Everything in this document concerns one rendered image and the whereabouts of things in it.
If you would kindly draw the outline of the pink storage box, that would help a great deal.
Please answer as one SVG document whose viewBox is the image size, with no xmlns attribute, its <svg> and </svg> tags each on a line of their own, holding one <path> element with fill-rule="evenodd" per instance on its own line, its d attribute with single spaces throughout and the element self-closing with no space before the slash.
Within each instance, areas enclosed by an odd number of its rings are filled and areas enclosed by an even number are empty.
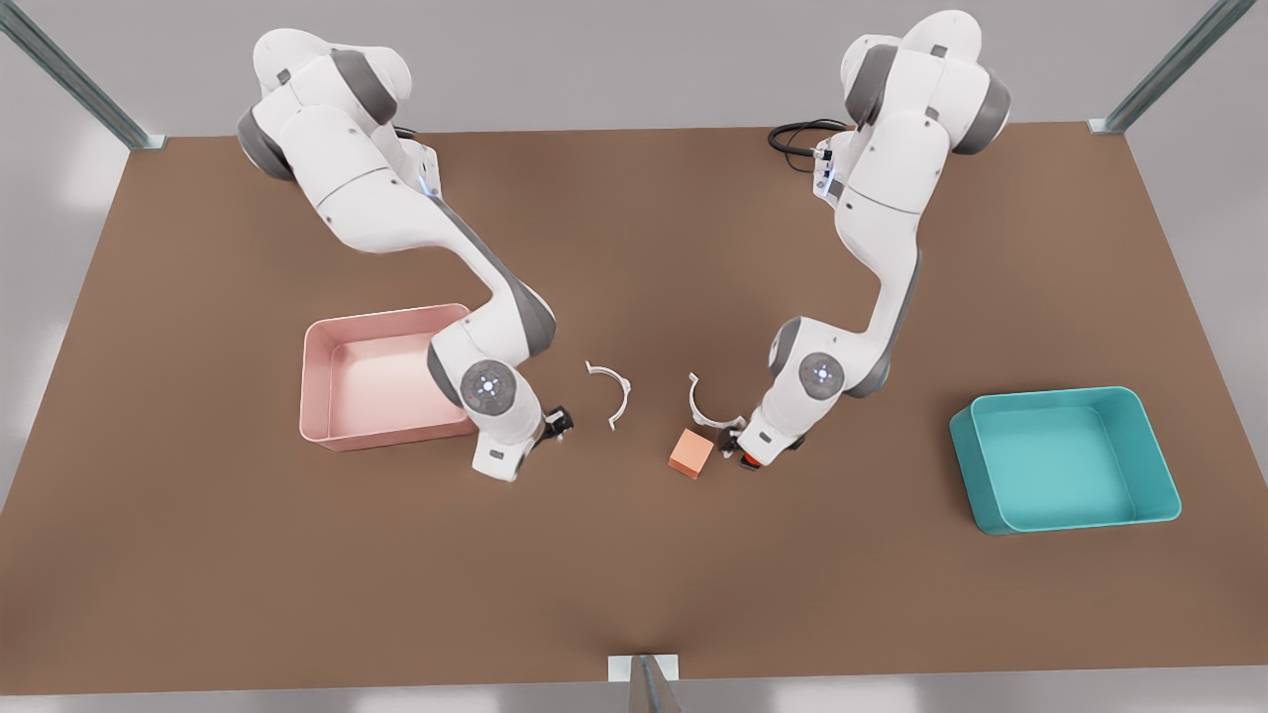
<svg viewBox="0 0 1268 713">
<path fill-rule="evenodd" d="M 470 435 L 476 424 L 429 370 L 431 339 L 467 317 L 449 303 L 327 318 L 309 325 L 301 370 L 299 433 L 333 452 Z"/>
</svg>

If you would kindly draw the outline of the blue storage box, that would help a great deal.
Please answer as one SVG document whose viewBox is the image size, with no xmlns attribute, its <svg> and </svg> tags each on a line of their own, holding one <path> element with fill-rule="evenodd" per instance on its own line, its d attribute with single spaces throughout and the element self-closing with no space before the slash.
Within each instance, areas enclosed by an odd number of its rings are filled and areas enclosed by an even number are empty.
<svg viewBox="0 0 1268 713">
<path fill-rule="evenodd" d="M 1183 510 L 1142 401 L 1122 384 L 983 395 L 948 433 L 988 535 L 1173 521 Z"/>
</svg>

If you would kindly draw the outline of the orange cube block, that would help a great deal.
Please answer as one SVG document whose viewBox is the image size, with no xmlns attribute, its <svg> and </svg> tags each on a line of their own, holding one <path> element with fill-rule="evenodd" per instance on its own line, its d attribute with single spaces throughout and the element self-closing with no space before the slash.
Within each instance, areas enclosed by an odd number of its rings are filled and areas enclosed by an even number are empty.
<svg viewBox="0 0 1268 713">
<path fill-rule="evenodd" d="M 694 430 L 683 429 L 671 450 L 670 467 L 692 481 L 697 480 L 713 452 L 714 443 L 710 439 L 694 433 Z"/>
</svg>

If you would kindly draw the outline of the white curved bracket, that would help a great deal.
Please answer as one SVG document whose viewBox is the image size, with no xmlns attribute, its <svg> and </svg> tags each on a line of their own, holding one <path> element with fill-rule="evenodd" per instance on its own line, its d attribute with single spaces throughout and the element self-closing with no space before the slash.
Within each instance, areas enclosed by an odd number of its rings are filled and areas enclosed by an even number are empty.
<svg viewBox="0 0 1268 713">
<path fill-rule="evenodd" d="M 620 373 L 618 373 L 618 370 L 614 370 L 612 368 L 606 368 L 606 365 L 593 364 L 593 362 L 590 362 L 590 360 L 585 362 L 585 370 L 587 370 L 587 373 L 590 376 L 602 374 L 602 376 L 610 377 L 618 384 L 620 384 L 620 388 L 621 388 L 621 403 L 619 405 L 619 407 L 616 409 L 616 411 L 610 417 L 607 417 L 607 429 L 612 430 L 612 433 L 614 433 L 614 430 L 616 429 L 618 421 L 623 417 L 623 415 L 628 410 L 629 395 L 631 392 L 631 383 L 624 376 L 621 376 Z"/>
<path fill-rule="evenodd" d="M 743 416 L 734 417 L 729 421 L 719 421 L 708 417 L 705 414 L 702 414 L 700 406 L 697 406 L 696 397 L 694 397 L 697 389 L 697 376 L 694 374 L 694 370 L 689 372 L 689 382 L 691 382 L 691 384 L 689 386 L 689 410 L 691 410 L 691 415 L 695 424 L 700 426 L 713 428 L 716 430 L 735 429 L 735 428 L 743 429 L 747 425 L 747 421 Z"/>
</svg>

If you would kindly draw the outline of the silver frame post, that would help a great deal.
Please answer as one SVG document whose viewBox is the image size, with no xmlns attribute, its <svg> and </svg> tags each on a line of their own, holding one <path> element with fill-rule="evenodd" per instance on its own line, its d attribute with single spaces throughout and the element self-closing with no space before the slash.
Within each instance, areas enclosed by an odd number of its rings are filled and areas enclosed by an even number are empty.
<svg viewBox="0 0 1268 713">
<path fill-rule="evenodd" d="M 683 713 L 671 688 L 678 680 L 676 653 L 607 656 L 607 681 L 628 684 L 628 713 Z"/>
<path fill-rule="evenodd" d="M 150 134 L 82 71 L 14 0 L 0 0 L 0 33 L 43 69 L 96 122 L 131 151 L 158 151 L 167 136 Z"/>
<path fill-rule="evenodd" d="M 1226 36 L 1259 0 L 1216 0 L 1113 110 L 1087 122 L 1090 134 L 1121 136 Z"/>
</svg>

